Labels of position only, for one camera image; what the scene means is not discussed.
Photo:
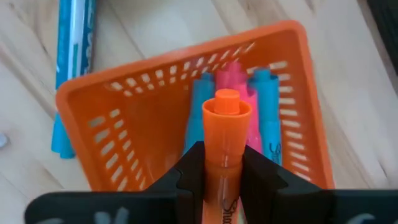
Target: orange marker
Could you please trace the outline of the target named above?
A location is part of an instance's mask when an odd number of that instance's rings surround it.
[[[242,156],[246,145],[251,106],[236,90],[222,89],[204,102],[205,224],[230,224],[238,220]]]

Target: blue marker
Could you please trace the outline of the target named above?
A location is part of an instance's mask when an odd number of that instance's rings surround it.
[[[203,130],[203,115],[201,105],[215,95],[213,75],[203,73],[201,79],[193,81],[191,112],[185,133],[185,146],[183,155],[197,142],[205,140]]]
[[[95,0],[60,0],[55,89],[91,69]],[[60,116],[55,115],[51,149],[62,159],[75,156]]]
[[[279,80],[268,69],[254,71],[250,85],[257,90],[259,129],[263,154],[282,165],[282,145],[279,121]]]

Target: marker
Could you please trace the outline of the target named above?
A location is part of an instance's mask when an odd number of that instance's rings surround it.
[[[222,89],[204,102],[205,196],[202,223],[237,223],[242,172],[252,109],[236,90]]]
[[[216,87],[217,90],[229,88],[238,90],[240,97],[252,108],[252,118],[248,131],[248,139],[246,144],[262,154],[262,141],[259,132],[259,116],[257,110],[257,91],[248,88],[248,75],[242,71],[242,66],[238,62],[230,62],[226,65],[225,70],[219,70],[217,73]]]
[[[279,121],[279,80],[268,69],[254,71],[250,85],[257,90],[259,129],[263,154],[282,165],[282,145]]]
[[[191,112],[188,119],[187,132],[185,133],[185,146],[183,155],[197,142],[205,139],[203,132],[203,113],[201,105],[214,97],[215,83],[210,73],[203,73],[201,79],[193,81]]]
[[[56,90],[65,81],[90,72],[95,20],[95,0],[60,0],[59,5]],[[75,156],[58,113],[51,149],[62,159]]]

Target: orange basket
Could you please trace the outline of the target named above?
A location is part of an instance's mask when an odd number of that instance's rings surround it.
[[[143,190],[180,158],[193,80],[238,60],[280,79],[284,167],[333,188],[304,28],[284,21],[66,82],[57,106],[93,190]]]

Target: light wood table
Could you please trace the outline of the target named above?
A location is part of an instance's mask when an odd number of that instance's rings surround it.
[[[363,1],[97,0],[94,70],[282,19],[306,28],[338,188],[398,187],[396,77]],[[88,190],[50,150],[58,1],[0,2],[0,223],[58,190]]]

